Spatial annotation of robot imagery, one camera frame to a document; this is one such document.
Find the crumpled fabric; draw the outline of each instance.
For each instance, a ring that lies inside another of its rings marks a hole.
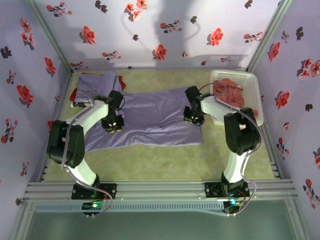
[[[213,94],[216,95],[217,99],[236,108],[243,108],[245,106],[245,99],[242,96],[244,89],[242,86],[237,85],[237,83],[229,78],[215,80],[214,83],[220,83],[213,85]],[[252,111],[255,118],[257,118],[259,115],[258,111],[255,109],[252,109]]]

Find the plastic laundry basket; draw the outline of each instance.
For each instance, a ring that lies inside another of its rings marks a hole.
[[[258,126],[264,123],[264,115],[262,112],[262,105],[260,99],[260,91],[258,86],[258,79],[256,75],[245,71],[231,71],[231,70],[213,70],[210,74],[210,83],[215,80],[230,79],[242,86],[242,96],[244,98],[244,106],[258,111],[258,117],[255,119]],[[210,85],[210,93],[213,93],[213,86]],[[223,126],[224,123],[211,116],[215,125]]]

